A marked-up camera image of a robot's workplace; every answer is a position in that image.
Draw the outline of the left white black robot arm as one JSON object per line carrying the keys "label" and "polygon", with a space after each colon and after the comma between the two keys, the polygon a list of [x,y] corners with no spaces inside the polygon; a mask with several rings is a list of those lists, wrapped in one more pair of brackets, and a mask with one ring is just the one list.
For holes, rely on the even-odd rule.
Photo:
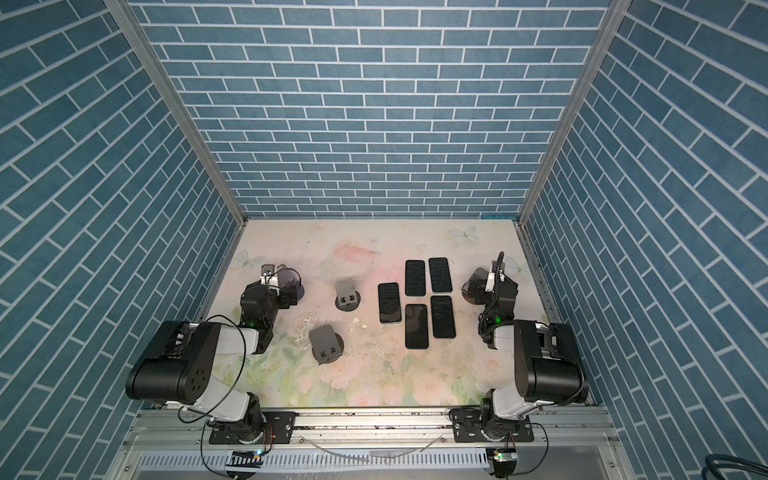
{"label": "left white black robot arm", "polygon": [[265,413],[258,396],[214,376],[218,357],[238,354],[241,377],[247,361],[263,354],[273,339],[277,313],[298,303],[299,280],[280,282],[276,274],[245,287],[241,318],[235,323],[217,314],[201,323],[166,321],[128,374],[126,394],[134,400],[176,402],[205,420],[212,445],[288,444],[296,415]]}

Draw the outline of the purple-edged phone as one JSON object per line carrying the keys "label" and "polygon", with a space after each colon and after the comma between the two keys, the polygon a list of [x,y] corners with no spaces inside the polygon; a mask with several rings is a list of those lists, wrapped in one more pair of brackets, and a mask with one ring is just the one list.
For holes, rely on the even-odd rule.
{"label": "purple-edged phone", "polygon": [[434,337],[438,339],[455,338],[456,327],[452,298],[447,295],[432,296],[430,306]]}

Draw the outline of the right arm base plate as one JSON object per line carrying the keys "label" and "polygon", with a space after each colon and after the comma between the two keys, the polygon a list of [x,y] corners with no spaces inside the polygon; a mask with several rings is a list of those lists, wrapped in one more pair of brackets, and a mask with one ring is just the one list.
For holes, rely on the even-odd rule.
{"label": "right arm base plate", "polygon": [[483,412],[479,407],[455,407],[448,418],[456,443],[509,442],[534,440],[529,420],[505,420]]}

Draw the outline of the purple-grey phone stand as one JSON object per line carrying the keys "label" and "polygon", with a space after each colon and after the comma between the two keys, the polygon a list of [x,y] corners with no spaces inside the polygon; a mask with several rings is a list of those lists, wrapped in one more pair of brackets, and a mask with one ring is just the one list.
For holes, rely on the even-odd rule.
{"label": "purple-grey phone stand", "polygon": [[292,305],[296,305],[305,295],[302,277],[300,273],[286,267],[278,272],[281,293],[286,295]]}

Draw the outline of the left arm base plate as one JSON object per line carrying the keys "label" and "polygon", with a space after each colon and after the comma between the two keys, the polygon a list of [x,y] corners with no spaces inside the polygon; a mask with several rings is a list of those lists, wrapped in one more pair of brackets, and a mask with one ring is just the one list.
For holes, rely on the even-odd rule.
{"label": "left arm base plate", "polygon": [[209,423],[211,445],[281,445],[289,444],[298,417],[292,411],[261,411],[247,414],[237,422]]}

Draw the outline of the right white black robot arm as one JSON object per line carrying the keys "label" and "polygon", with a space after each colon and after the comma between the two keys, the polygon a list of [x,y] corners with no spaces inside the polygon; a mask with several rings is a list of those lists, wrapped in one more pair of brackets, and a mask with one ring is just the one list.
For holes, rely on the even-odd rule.
{"label": "right white black robot arm", "polygon": [[545,407],[583,404],[589,383],[573,329],[563,323],[517,319],[518,285],[478,269],[462,287],[465,300],[481,305],[478,334],[491,350],[513,355],[513,379],[490,389],[479,407],[480,433],[490,441],[529,441],[527,417]]}

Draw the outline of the black phone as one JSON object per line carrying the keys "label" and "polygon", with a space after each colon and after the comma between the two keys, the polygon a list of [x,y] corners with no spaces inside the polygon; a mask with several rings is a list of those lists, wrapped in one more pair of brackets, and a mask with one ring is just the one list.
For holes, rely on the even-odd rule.
{"label": "black phone", "polygon": [[405,313],[405,347],[411,350],[429,348],[428,309],[424,304],[407,304]]}
{"label": "black phone", "polygon": [[405,295],[409,297],[426,295],[426,264],[423,260],[405,262]]}
{"label": "black phone", "polygon": [[399,285],[397,282],[381,283],[377,287],[379,320],[382,324],[402,321]]}
{"label": "black phone", "polygon": [[428,260],[431,290],[433,293],[451,293],[453,284],[449,261],[445,257],[433,257]]}

